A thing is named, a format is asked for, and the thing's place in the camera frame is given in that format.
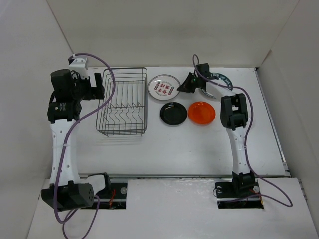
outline white backdrop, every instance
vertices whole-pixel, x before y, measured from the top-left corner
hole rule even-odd
[[[319,232],[319,1],[300,1],[259,75],[283,152]]]
[[[45,0],[0,7],[0,238],[23,239],[52,162],[50,73],[71,51]]]
[[[116,66],[260,66],[298,0],[48,0],[74,52]]]

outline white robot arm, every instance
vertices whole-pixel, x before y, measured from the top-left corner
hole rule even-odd
[[[54,87],[49,108],[48,118],[51,122],[53,139],[53,164],[50,178],[50,188],[43,189],[42,199],[53,207],[54,187],[58,187],[58,211],[90,207],[94,195],[107,188],[110,189],[110,179],[106,173],[91,175],[81,181],[76,163],[77,127],[64,140],[70,128],[79,119],[82,100],[104,98],[101,74],[95,74],[96,87],[91,87],[87,74],[87,59],[76,58],[70,62],[69,69],[55,71],[51,74]],[[62,169],[58,172],[63,146],[66,147]]]
[[[196,69],[203,77],[215,79],[209,72],[207,63],[196,65]],[[196,88],[202,87],[205,87],[208,93],[221,102],[220,120],[229,136],[233,155],[233,179],[231,185],[226,187],[232,191],[230,194],[233,197],[241,197],[256,184],[255,175],[247,164],[245,154],[245,127],[248,121],[246,97],[244,94],[234,93],[227,87],[208,83],[193,73],[189,73],[185,82],[177,90],[194,93]]]
[[[228,88],[221,87],[219,85],[207,84],[206,91],[215,96],[215,98],[222,102],[222,98],[225,96],[235,96],[236,94]],[[227,128],[226,132],[229,136],[231,151],[233,154],[233,172],[237,175],[240,173],[250,173],[250,168],[246,163],[245,156],[245,128],[237,127],[235,130]]]

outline metal dish rack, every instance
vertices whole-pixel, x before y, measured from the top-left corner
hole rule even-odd
[[[115,93],[109,103],[100,109],[96,130],[103,135],[143,135],[147,128],[147,70],[146,68],[112,68]],[[103,73],[105,97],[110,96],[113,81],[109,70]]]

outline red plate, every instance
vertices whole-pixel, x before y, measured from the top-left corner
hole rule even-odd
[[[197,124],[207,125],[214,121],[216,111],[212,105],[204,101],[193,103],[188,109],[188,117]]]

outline plate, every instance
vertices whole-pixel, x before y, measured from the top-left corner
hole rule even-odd
[[[214,121],[216,111],[209,103],[198,101],[189,107],[188,117],[196,124],[208,125]]]
[[[171,75],[159,75],[150,80],[148,91],[150,96],[160,101],[168,101],[175,98],[179,91],[179,80]]]
[[[170,102],[161,108],[159,115],[165,123],[179,125],[187,119],[187,109],[178,102]]]

